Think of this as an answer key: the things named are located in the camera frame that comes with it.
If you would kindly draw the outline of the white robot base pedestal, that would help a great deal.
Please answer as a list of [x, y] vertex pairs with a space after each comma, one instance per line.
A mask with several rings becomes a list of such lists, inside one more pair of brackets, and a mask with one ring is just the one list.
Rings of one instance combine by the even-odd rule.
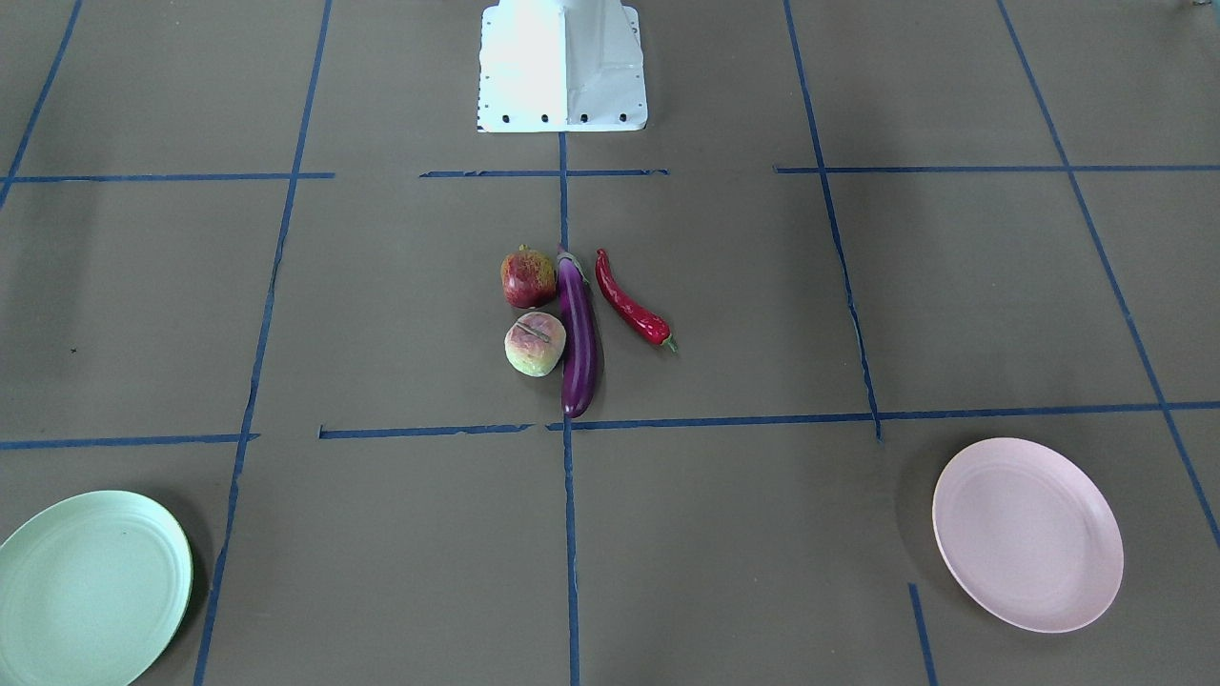
[[621, 1], [499, 1], [479, 17], [477, 131], [644, 131], [640, 15]]

